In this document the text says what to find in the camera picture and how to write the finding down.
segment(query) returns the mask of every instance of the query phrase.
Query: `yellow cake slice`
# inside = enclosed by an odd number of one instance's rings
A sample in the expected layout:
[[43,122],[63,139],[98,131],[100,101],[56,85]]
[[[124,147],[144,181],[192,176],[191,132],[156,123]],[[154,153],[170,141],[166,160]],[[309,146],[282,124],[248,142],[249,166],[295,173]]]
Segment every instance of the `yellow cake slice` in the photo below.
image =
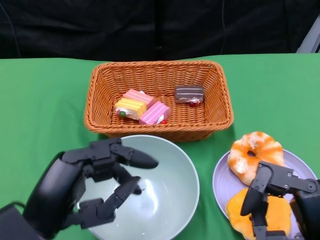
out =
[[114,106],[116,114],[125,112],[125,117],[135,120],[147,111],[147,105],[144,102],[129,98],[121,98]]

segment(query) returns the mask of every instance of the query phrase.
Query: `wicker basket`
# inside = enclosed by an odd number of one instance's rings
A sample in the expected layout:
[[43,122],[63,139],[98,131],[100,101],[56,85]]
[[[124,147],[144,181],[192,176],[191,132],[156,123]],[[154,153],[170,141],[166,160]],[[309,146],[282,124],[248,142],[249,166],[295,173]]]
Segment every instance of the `wicker basket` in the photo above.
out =
[[[177,104],[175,86],[203,85],[204,103]],[[139,125],[120,118],[114,105],[129,89],[144,91],[170,107],[167,124]],[[94,68],[87,94],[84,124],[109,137],[149,134],[173,142],[202,140],[234,121],[226,77],[213,61],[111,62]]]

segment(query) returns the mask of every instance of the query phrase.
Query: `pink cake slice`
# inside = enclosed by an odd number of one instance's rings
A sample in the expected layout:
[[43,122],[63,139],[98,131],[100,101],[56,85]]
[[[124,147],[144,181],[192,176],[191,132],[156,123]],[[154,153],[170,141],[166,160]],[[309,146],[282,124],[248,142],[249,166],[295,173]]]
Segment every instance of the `pink cake slice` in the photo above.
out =
[[123,95],[123,97],[127,99],[138,100],[145,103],[146,109],[149,109],[155,103],[155,99],[152,96],[149,96],[145,93],[142,93],[140,91],[136,91],[133,89],[130,89],[129,91],[127,91]]
[[163,115],[163,119],[167,119],[170,113],[170,108],[162,102],[157,101],[152,107],[142,114],[139,118],[139,124],[157,124],[159,118]]

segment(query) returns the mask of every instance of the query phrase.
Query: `yellow pastry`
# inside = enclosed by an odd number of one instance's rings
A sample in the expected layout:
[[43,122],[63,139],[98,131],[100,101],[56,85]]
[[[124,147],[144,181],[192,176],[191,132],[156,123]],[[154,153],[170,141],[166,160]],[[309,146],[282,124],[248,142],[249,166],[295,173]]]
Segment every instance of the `yellow pastry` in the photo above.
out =
[[229,168],[248,186],[256,177],[260,161],[285,166],[281,144],[262,131],[246,134],[235,141],[227,161]]
[[115,105],[115,113],[118,115],[120,112],[125,112],[127,118],[138,120],[140,116],[147,110],[144,102],[121,98]]
[[[232,227],[240,232],[246,240],[256,240],[251,214],[241,216],[240,211],[245,200],[248,189],[242,189],[234,195],[225,207]],[[268,210],[266,212],[266,222],[268,231],[284,231],[288,236],[291,231],[291,207],[285,198],[277,196],[268,197]]]

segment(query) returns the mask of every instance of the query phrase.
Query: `green dot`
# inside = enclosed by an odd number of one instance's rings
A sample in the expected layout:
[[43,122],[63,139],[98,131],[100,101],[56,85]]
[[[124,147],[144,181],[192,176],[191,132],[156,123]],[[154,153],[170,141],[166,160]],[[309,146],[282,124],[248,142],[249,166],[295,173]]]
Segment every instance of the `green dot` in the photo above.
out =
[[121,118],[125,118],[125,117],[126,117],[126,113],[125,113],[124,111],[120,111],[120,112],[119,112],[119,116],[120,116]]

